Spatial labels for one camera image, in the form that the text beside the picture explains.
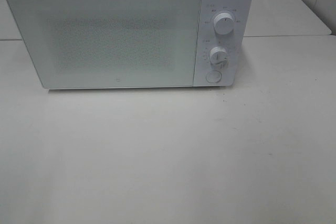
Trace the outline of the round white door-release button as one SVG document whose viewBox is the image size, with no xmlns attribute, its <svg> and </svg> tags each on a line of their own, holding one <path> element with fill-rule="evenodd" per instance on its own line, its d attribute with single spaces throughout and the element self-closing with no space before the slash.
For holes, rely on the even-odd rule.
<svg viewBox="0 0 336 224">
<path fill-rule="evenodd" d="M 218 83 L 222 78 L 222 74 L 219 71 L 210 71 L 206 75 L 206 80 L 209 83 Z"/>
</svg>

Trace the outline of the white microwave knob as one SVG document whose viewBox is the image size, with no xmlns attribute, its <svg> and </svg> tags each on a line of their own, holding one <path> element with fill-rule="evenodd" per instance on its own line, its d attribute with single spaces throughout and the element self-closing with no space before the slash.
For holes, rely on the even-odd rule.
<svg viewBox="0 0 336 224">
<path fill-rule="evenodd" d="M 217 34 L 227 35 L 234 30 L 235 17 L 233 13 L 225 10 L 214 16 L 213 27 Z"/>
<path fill-rule="evenodd" d="M 214 69 L 222 68 L 228 63 L 228 52 L 224 47 L 214 47 L 209 51 L 209 60 Z"/>
</svg>

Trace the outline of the white microwave door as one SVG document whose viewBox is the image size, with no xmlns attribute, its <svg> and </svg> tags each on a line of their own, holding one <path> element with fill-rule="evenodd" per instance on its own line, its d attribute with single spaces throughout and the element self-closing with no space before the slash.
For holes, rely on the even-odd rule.
<svg viewBox="0 0 336 224">
<path fill-rule="evenodd" d="M 46 89 L 191 86 L 200 0 L 7 0 Z"/>
</svg>

